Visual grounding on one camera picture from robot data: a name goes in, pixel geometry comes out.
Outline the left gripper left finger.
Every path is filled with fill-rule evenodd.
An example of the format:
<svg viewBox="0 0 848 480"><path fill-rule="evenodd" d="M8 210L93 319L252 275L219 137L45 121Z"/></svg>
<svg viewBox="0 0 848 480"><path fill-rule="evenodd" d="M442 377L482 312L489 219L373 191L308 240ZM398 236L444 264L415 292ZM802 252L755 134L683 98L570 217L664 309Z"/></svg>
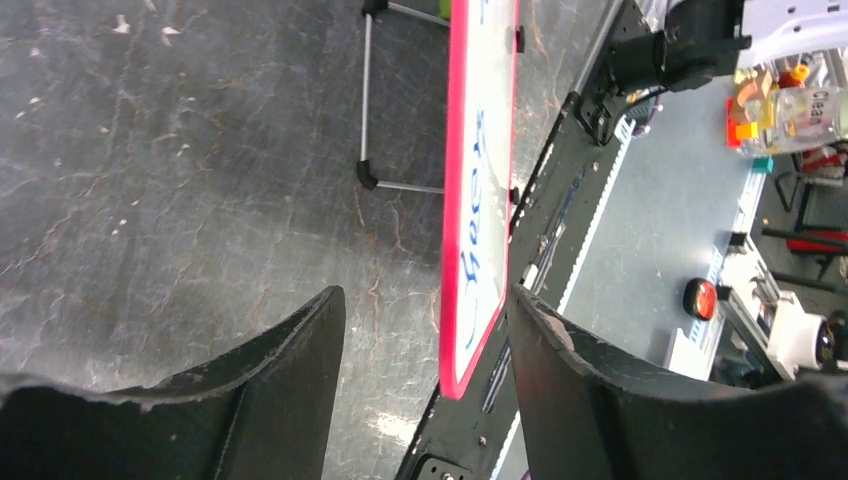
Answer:
<svg viewBox="0 0 848 480"><path fill-rule="evenodd" d="M317 479L345 334L330 286L276 326L159 384L94 392L1 377L5 479Z"/></svg>

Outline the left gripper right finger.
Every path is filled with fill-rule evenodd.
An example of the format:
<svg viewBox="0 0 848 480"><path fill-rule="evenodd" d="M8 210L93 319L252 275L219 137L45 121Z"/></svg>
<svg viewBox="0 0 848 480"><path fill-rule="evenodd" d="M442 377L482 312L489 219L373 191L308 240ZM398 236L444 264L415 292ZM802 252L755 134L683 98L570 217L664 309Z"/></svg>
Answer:
<svg viewBox="0 0 848 480"><path fill-rule="evenodd" d="M843 479L847 380L759 390L633 356L511 287L506 319L535 479Z"/></svg>

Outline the pink framed whiteboard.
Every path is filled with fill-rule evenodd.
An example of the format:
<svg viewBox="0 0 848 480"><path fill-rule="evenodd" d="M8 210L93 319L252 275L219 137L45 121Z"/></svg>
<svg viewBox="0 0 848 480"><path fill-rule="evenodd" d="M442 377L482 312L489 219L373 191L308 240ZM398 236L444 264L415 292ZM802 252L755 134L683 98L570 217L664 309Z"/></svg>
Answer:
<svg viewBox="0 0 848 480"><path fill-rule="evenodd" d="M506 298L517 1L451 4L439 384L460 399Z"/></svg>

